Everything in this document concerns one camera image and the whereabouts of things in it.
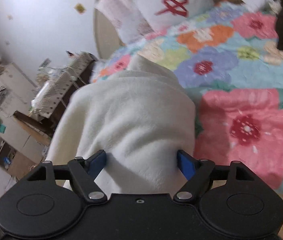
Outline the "beige cabinet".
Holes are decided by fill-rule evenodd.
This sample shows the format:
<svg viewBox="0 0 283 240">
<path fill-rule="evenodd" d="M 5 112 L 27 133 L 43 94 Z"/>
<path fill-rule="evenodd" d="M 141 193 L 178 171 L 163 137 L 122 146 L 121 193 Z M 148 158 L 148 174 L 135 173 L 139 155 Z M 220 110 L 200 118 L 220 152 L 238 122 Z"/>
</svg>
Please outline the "beige cabinet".
<svg viewBox="0 0 283 240">
<path fill-rule="evenodd" d="M 21 179 L 44 159 L 45 145 L 34 134 L 34 128 L 26 129 L 15 112 L 29 114 L 36 88 L 14 64 L 5 66 L 0 74 L 0 167 L 9 175 Z"/>
</svg>

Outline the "dark wooden nightstand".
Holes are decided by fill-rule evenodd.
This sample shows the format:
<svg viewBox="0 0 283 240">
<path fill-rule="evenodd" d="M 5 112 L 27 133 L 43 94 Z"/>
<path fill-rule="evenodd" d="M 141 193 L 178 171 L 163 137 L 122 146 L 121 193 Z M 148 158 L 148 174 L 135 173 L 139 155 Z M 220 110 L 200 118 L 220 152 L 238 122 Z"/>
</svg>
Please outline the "dark wooden nightstand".
<svg viewBox="0 0 283 240">
<path fill-rule="evenodd" d="M 64 114 L 72 94 L 90 84 L 97 58 L 88 52 L 73 54 L 67 51 L 70 62 L 63 67 L 53 67 L 45 59 L 38 68 L 38 93 L 31 101 L 28 115 L 15 111 L 13 117 L 21 126 L 28 126 L 52 137 Z"/>
</svg>

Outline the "white fleece garment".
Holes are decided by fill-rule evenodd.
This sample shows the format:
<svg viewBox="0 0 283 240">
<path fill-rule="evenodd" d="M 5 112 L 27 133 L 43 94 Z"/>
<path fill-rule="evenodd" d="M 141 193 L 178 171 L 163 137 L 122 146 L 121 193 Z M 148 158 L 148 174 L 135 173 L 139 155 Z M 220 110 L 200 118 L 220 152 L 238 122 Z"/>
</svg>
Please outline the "white fleece garment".
<svg viewBox="0 0 283 240">
<path fill-rule="evenodd" d="M 106 195 L 175 194 L 186 182 L 177 152 L 195 148 L 195 115 L 173 72 L 134 55 L 126 70 L 72 95 L 47 159 L 63 165 L 104 150 L 96 183 Z"/>
</svg>

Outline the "patterned pillow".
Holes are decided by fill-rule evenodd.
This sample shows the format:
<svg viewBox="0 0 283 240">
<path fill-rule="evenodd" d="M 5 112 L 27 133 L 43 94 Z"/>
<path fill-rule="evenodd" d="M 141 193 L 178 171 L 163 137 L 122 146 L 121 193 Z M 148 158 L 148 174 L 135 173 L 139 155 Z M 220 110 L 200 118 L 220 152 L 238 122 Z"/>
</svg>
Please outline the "patterned pillow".
<svg viewBox="0 0 283 240">
<path fill-rule="evenodd" d="M 98 0 L 95 8 L 110 20 L 124 44 L 135 42 L 153 31 L 134 0 Z"/>
</svg>

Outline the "floral quilted bedspread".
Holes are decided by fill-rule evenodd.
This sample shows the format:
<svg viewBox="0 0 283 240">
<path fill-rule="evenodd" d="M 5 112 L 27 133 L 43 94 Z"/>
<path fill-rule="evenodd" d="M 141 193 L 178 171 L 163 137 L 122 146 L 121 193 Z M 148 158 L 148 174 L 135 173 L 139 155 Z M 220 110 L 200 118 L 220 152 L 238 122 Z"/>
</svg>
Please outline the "floral quilted bedspread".
<svg viewBox="0 0 283 240">
<path fill-rule="evenodd" d="M 197 108 L 195 157 L 239 160 L 283 198 L 283 51 L 274 25 L 271 10 L 220 2 L 121 47 L 92 81 L 126 69 L 135 54 L 171 70 Z"/>
</svg>

